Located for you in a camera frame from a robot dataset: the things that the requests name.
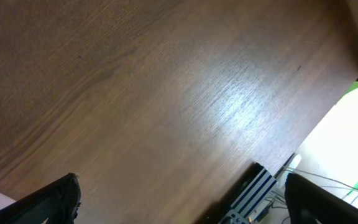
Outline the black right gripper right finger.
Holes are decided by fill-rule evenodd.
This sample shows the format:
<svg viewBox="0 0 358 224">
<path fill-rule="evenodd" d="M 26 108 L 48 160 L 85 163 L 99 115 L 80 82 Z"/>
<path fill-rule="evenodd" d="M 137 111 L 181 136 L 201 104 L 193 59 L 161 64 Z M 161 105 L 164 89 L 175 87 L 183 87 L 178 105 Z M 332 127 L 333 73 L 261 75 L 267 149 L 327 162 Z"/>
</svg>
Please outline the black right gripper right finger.
<svg viewBox="0 0 358 224">
<path fill-rule="evenodd" d="M 358 224 L 358 208 L 298 174 L 287 176 L 285 201 L 291 224 Z"/>
</svg>

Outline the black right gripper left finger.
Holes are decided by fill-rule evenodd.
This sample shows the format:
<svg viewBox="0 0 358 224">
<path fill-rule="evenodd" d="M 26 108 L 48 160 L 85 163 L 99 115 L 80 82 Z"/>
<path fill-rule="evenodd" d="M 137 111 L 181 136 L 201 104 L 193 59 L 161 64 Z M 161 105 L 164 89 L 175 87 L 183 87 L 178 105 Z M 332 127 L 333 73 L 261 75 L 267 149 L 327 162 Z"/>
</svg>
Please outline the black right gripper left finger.
<svg viewBox="0 0 358 224">
<path fill-rule="evenodd" d="M 73 224 L 81 205 L 77 175 L 69 173 L 0 210 L 0 224 Z"/>
</svg>

